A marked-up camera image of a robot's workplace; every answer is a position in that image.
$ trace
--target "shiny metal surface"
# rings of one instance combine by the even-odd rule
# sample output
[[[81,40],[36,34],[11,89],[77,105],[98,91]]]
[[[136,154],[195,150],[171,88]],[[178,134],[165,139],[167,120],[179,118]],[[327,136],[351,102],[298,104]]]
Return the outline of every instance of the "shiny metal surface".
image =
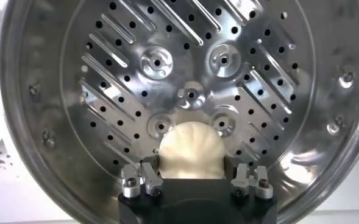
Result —
[[[171,127],[215,127],[268,168],[279,223],[320,204],[359,155],[359,1],[11,1],[10,131],[73,217],[116,223],[123,165]]]

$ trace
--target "bolt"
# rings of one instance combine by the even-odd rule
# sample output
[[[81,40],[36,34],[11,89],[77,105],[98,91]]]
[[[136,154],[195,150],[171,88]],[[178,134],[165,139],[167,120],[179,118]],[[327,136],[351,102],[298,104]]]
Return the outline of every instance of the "bolt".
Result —
[[[29,85],[29,92],[32,96],[37,96],[40,93],[40,85],[37,83]]]
[[[53,148],[55,146],[55,141],[48,130],[43,131],[43,142],[44,145]]]
[[[343,125],[342,118],[336,117],[335,120],[331,121],[331,123],[327,125],[328,132],[331,135],[337,135],[341,130],[342,125]]]
[[[259,180],[259,186],[262,188],[268,188],[269,187],[269,181],[266,179],[260,179]]]
[[[158,197],[161,194],[161,190],[158,187],[153,187],[151,190],[153,197]]]
[[[134,186],[136,186],[136,184],[137,184],[137,180],[136,180],[136,178],[134,178],[134,177],[128,178],[128,179],[126,180],[126,184],[127,184],[129,187],[134,187]]]
[[[244,197],[244,192],[240,188],[235,189],[233,194],[234,194],[234,196],[236,196],[238,198]]]
[[[343,75],[343,81],[345,82],[352,82],[353,79],[354,79],[354,74],[352,72],[347,72],[346,74]]]

